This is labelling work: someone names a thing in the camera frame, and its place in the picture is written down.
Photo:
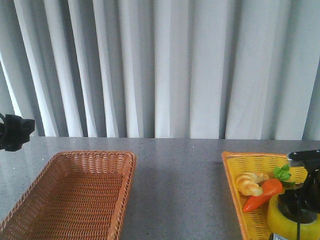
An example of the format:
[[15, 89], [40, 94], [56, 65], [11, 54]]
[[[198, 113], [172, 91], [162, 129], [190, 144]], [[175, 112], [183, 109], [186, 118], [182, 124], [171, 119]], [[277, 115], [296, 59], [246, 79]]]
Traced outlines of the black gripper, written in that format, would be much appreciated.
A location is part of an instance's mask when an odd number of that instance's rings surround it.
[[0, 149], [15, 152], [30, 141], [30, 134], [35, 131], [35, 120], [24, 119], [18, 115], [0, 114]]
[[302, 186], [287, 189], [280, 194], [277, 207], [280, 213], [293, 222], [314, 222], [320, 212], [320, 170], [309, 172]]

